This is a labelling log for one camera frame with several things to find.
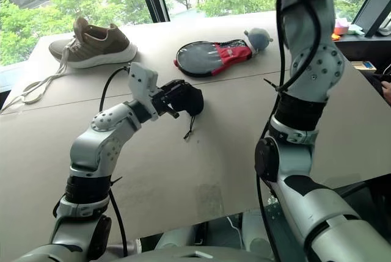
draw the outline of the white cable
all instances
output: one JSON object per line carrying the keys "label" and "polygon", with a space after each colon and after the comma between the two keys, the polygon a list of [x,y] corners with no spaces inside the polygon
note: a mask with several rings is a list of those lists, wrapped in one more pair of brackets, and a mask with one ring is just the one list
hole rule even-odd
{"label": "white cable", "polygon": [[[62,57],[61,57],[61,61],[60,61],[60,67],[58,68],[58,70],[51,76],[47,77],[46,79],[42,80],[42,81],[37,81],[37,82],[33,82],[31,84],[29,84],[26,88],[23,89],[23,92],[16,96],[14,99],[11,100],[11,102],[9,104],[7,104],[6,106],[4,106],[2,109],[0,109],[0,114],[2,114],[7,108],[9,108],[11,105],[17,103],[19,100],[24,103],[24,104],[33,104],[35,102],[38,102],[42,97],[43,95],[45,94],[47,88],[49,87],[50,83],[63,76],[65,74],[65,71],[67,69],[67,66],[68,66],[68,57],[69,57],[69,47],[71,47],[71,45],[73,44],[73,42],[75,42],[75,38],[72,39],[65,47],[64,49],[62,50]],[[43,91],[41,91],[37,97],[33,98],[33,99],[30,99],[30,100],[27,100],[26,99],[26,96],[29,95],[31,92],[33,92],[34,90],[37,90],[39,87],[45,85],[45,88],[43,89]]]}
{"label": "white cable", "polygon": [[386,71],[391,67],[391,64],[383,71],[383,74],[386,74]]}
{"label": "white cable", "polygon": [[231,221],[231,218],[229,218],[229,216],[227,216],[227,219],[228,219],[228,221],[230,222],[231,227],[232,227],[234,230],[236,230],[236,231],[238,232],[238,234],[239,234],[239,242],[240,242],[240,249],[243,250],[243,248],[244,248],[244,246],[243,246],[244,243],[243,243],[243,239],[242,239],[242,234],[240,233],[240,229],[233,226],[232,221]]}

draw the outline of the gray ball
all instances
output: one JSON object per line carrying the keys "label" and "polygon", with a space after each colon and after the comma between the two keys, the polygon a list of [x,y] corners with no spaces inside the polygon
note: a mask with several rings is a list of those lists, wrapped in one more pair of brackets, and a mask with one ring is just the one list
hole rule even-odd
{"label": "gray ball", "polygon": [[269,33],[260,28],[252,28],[250,32],[244,31],[244,35],[248,37],[255,51],[264,50],[273,41]]}

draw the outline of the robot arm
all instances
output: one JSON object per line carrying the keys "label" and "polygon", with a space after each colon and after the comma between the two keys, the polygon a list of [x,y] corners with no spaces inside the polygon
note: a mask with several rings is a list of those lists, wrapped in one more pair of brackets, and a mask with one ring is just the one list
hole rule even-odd
{"label": "robot arm", "polygon": [[184,80],[157,88],[157,77],[157,72],[131,64],[129,84],[134,100],[99,112],[75,140],[70,151],[70,176],[56,210],[50,242],[18,261],[90,261],[104,253],[111,219],[103,213],[123,145],[147,120],[156,120],[166,112],[177,118],[183,110],[194,116],[203,109],[199,89]]}
{"label": "robot arm", "polygon": [[[331,39],[332,0],[282,0],[282,15],[291,77],[301,74],[280,89],[269,134],[255,150],[257,174],[278,198],[310,261],[389,261],[390,245],[337,193],[309,177],[316,124],[344,69]],[[319,46],[313,49],[317,31]],[[312,60],[301,70],[312,51]]]}

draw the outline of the small box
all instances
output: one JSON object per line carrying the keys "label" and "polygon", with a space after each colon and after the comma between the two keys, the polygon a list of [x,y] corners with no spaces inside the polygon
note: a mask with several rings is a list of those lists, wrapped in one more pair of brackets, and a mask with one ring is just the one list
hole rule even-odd
{"label": "small box", "polygon": [[358,70],[376,71],[375,66],[367,60],[363,60],[361,62],[351,62],[351,64]]}
{"label": "small box", "polygon": [[334,33],[337,34],[337,35],[343,35],[343,34],[348,33],[348,30],[349,30],[349,26],[347,26],[347,27],[335,27],[334,28]]}

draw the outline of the black strap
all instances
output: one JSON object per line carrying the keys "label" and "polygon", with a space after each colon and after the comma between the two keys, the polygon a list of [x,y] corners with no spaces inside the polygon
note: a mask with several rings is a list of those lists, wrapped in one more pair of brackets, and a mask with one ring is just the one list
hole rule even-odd
{"label": "black strap", "polygon": [[191,117],[191,120],[190,120],[190,128],[189,128],[189,131],[186,133],[186,135],[183,137],[184,140],[186,140],[190,134],[193,132],[193,124],[194,124],[194,120],[196,119],[196,116],[193,116]]}

